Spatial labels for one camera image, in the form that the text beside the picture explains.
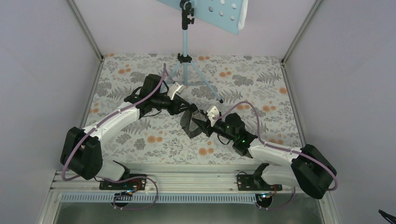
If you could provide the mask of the black metronome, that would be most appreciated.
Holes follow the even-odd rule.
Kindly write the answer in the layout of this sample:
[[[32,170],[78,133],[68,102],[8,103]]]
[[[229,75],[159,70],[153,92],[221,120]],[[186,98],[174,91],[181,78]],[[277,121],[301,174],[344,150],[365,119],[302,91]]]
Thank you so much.
[[[187,110],[183,113],[180,125],[182,130],[190,139],[195,138],[202,133],[201,128],[192,119],[204,121],[205,116],[201,110],[196,110],[194,112]]]

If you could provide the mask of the light blue music stand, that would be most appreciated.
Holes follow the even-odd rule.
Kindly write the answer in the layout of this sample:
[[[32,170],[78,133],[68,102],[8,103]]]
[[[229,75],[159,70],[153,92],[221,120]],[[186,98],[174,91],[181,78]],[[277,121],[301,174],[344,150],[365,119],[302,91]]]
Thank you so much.
[[[177,55],[178,64],[173,69],[171,76],[173,77],[182,66],[184,85],[206,85],[214,94],[216,100],[221,104],[224,103],[222,97],[215,91],[188,54],[188,28],[198,19],[231,34],[238,35],[240,31],[238,30],[238,20],[242,0],[161,0],[159,2],[181,12],[183,47],[182,52]],[[203,80],[202,83],[192,84],[188,82],[188,65],[191,65],[198,73]]]

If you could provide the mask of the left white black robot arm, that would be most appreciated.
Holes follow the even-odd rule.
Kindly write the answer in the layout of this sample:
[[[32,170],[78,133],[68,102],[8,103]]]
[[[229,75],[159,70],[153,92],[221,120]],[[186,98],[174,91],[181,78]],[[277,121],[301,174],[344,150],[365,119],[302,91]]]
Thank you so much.
[[[170,115],[194,113],[197,110],[195,104],[190,104],[177,95],[182,85],[174,83],[167,87],[166,92],[161,92],[164,78],[165,76],[149,74],[141,87],[127,96],[116,110],[101,121],[84,128],[73,127],[67,132],[60,157],[64,181],[72,180],[65,176],[69,169],[76,173],[76,177],[86,180],[96,177],[109,180],[118,189],[129,185],[129,169],[119,162],[104,160],[101,146],[153,109],[166,110]]]

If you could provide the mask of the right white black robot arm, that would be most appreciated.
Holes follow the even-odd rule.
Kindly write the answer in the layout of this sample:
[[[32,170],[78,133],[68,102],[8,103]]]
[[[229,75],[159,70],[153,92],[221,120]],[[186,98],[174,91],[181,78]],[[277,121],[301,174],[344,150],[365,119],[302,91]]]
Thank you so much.
[[[228,114],[225,120],[193,118],[192,121],[205,135],[215,133],[232,142],[239,155],[261,161],[253,177],[253,184],[259,190],[269,185],[287,185],[321,199],[335,184],[336,169],[313,145],[287,148],[264,143],[258,135],[246,130],[245,123],[236,113]]]

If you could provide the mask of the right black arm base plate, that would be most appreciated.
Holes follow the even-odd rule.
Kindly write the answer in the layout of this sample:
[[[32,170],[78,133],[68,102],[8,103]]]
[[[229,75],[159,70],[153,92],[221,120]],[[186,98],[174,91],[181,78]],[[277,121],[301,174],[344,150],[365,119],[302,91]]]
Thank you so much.
[[[269,185],[264,180],[246,173],[238,173],[236,181],[239,191],[282,191],[283,189],[282,185]]]

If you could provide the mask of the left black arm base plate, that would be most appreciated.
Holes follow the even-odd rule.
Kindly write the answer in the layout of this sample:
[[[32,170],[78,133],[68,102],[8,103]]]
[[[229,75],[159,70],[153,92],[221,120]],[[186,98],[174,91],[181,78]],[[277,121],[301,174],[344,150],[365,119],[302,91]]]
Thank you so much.
[[[145,186],[147,183],[147,175],[146,174],[130,174],[127,178],[134,178],[133,180],[129,180],[127,182],[114,183],[106,180],[100,181],[99,189],[100,190],[119,190],[119,191],[133,191],[133,190],[145,190]]]

